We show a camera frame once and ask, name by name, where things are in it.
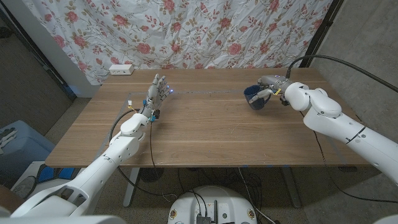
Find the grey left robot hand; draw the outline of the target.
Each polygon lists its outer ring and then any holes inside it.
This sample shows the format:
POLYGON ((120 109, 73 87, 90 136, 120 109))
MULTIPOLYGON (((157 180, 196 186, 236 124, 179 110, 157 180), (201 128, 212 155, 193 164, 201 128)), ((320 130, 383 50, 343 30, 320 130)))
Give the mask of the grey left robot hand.
POLYGON ((173 89, 167 84, 166 76, 160 76, 157 73, 147 91, 139 113, 144 115, 149 121, 155 121, 160 116, 162 102, 173 92, 173 89))

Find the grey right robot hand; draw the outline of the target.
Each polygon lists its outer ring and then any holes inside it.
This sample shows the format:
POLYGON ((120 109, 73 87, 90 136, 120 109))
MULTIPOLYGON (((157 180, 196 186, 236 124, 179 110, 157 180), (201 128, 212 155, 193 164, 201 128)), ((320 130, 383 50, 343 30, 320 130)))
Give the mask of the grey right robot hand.
POLYGON ((289 105, 285 98, 287 88, 293 84, 288 78, 279 75, 264 75, 258 79, 255 87, 259 87, 259 92, 249 98, 248 103, 253 104, 260 98, 267 98, 268 96, 280 96, 283 105, 289 105))

